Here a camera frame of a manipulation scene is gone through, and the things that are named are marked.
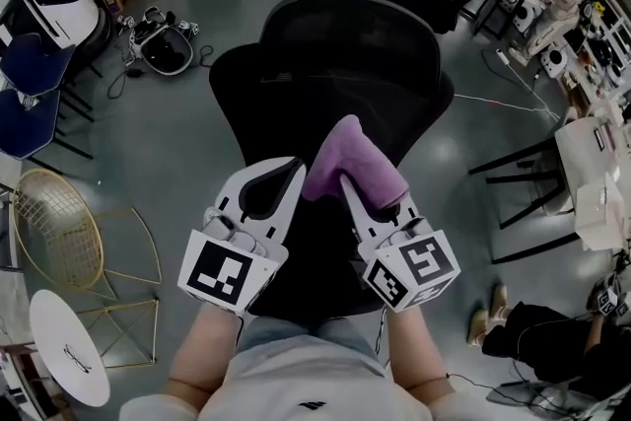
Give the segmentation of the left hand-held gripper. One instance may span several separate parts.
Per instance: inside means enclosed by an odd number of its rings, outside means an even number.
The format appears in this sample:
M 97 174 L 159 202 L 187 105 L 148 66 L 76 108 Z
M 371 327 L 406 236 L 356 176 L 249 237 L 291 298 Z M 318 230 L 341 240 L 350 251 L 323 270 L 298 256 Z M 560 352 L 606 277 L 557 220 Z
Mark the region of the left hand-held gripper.
M 207 208 L 203 229 L 190 234 L 178 287 L 199 301 L 245 314 L 289 257 L 284 242 L 306 173 L 299 158 L 280 157 L 231 175 L 216 199 L 219 210 Z

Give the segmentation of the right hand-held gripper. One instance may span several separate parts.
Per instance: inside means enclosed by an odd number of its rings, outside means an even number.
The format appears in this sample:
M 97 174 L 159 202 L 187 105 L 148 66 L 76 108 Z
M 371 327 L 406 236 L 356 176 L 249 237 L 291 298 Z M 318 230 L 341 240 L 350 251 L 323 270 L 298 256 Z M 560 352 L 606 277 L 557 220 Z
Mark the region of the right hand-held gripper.
M 363 280 L 393 312 L 401 313 L 439 297 L 459 276 L 460 267 L 445 233 L 420 214 L 410 192 L 395 206 L 396 226 L 375 221 L 347 175 L 340 186 L 367 268 Z

